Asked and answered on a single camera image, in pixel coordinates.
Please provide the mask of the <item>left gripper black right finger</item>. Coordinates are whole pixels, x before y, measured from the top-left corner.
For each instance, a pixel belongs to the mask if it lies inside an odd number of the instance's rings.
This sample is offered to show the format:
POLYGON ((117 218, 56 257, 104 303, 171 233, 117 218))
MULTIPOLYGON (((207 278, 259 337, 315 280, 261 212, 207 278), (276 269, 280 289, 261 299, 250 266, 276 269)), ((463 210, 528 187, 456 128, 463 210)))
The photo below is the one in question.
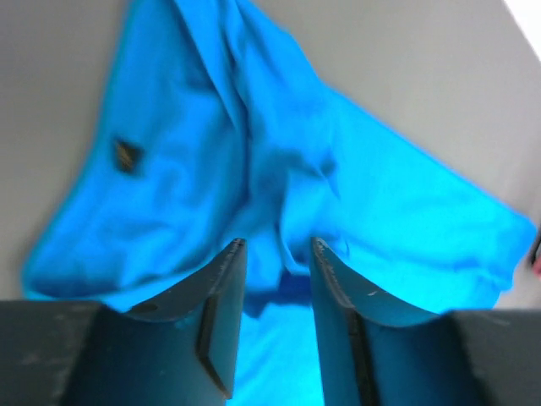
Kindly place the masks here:
POLYGON ((310 241, 327 405, 484 405, 455 321, 410 305, 310 241))

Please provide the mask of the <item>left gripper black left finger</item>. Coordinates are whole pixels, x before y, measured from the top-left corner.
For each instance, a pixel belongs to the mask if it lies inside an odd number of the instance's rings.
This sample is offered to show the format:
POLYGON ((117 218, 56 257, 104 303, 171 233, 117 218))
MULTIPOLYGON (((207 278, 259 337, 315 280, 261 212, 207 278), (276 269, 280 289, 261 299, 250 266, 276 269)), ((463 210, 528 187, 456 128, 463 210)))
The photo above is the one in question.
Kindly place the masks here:
POLYGON ((247 246, 126 313, 100 308, 63 405, 223 405, 232 398, 247 246))

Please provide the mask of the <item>blue t shirt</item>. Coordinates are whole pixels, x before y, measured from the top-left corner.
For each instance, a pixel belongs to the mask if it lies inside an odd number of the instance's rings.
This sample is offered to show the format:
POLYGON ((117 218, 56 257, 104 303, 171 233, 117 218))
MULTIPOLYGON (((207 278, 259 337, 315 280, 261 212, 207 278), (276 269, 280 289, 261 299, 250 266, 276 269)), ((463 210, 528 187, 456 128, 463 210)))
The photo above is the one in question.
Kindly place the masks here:
POLYGON ((442 313, 493 307, 534 236, 329 88, 253 3, 134 1, 96 142, 22 286, 127 310, 246 239, 232 403, 321 405, 313 237, 442 313))

